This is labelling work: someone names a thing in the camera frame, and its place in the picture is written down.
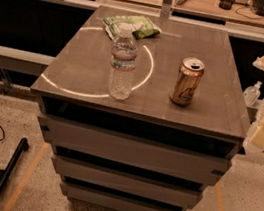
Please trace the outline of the left sanitizer bottle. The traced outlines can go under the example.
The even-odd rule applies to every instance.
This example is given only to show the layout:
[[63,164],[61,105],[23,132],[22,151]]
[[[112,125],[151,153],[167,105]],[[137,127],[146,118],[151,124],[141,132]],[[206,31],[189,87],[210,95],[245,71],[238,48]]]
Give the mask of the left sanitizer bottle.
[[245,100],[245,103],[247,106],[252,106],[254,103],[257,101],[257,99],[260,97],[260,87],[262,83],[261,81],[258,81],[252,86],[248,86],[244,92],[243,92],[243,97]]

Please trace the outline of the grey drawer cabinet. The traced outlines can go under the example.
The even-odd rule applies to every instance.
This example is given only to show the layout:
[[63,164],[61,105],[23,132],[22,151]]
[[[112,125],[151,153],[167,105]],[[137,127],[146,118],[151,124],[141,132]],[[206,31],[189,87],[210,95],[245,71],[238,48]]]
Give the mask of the grey drawer cabinet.
[[[249,128],[228,34],[154,18],[162,33],[139,40],[131,96],[109,96],[111,41],[101,6],[31,90],[52,146],[62,193],[117,211],[186,211],[230,169]],[[188,106],[171,101],[181,62],[203,61]]]

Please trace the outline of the clear plastic water bottle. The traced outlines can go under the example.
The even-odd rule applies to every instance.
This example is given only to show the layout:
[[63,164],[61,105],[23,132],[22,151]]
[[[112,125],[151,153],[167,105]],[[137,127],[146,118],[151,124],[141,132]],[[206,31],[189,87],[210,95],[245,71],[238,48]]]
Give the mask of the clear plastic water bottle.
[[127,99],[132,91],[138,51],[132,28],[128,23],[121,23],[112,43],[108,90],[115,100]]

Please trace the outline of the green snack bag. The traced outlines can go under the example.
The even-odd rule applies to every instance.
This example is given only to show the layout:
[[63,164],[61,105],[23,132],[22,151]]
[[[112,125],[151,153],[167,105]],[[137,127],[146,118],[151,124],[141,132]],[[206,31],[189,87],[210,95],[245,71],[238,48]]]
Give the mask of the green snack bag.
[[122,25],[127,24],[136,39],[145,39],[161,34],[161,28],[146,16],[140,15],[116,15],[103,20],[105,30],[110,39],[117,37],[122,31]]

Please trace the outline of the gold soda can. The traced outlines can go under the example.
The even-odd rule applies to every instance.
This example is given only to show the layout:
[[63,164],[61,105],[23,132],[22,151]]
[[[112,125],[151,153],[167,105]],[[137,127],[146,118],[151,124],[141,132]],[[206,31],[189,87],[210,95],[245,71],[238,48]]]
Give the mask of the gold soda can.
[[188,106],[194,97],[194,91],[204,74],[203,61],[194,57],[186,57],[179,66],[178,78],[169,97],[173,103]]

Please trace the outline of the black calculator device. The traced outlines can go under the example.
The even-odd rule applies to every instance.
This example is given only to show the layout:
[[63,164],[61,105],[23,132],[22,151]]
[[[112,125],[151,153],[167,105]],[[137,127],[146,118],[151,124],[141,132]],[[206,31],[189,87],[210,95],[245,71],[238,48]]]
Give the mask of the black calculator device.
[[230,10],[235,0],[220,0],[219,7],[223,10]]

